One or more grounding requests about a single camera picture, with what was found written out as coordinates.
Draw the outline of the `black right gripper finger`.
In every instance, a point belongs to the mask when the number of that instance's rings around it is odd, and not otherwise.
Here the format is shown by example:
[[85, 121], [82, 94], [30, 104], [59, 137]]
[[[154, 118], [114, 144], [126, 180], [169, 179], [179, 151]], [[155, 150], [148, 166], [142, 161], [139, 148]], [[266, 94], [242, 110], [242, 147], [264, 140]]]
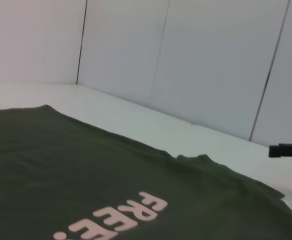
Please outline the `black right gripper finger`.
[[292, 144], [279, 143], [270, 145], [268, 156], [270, 158], [292, 157]]

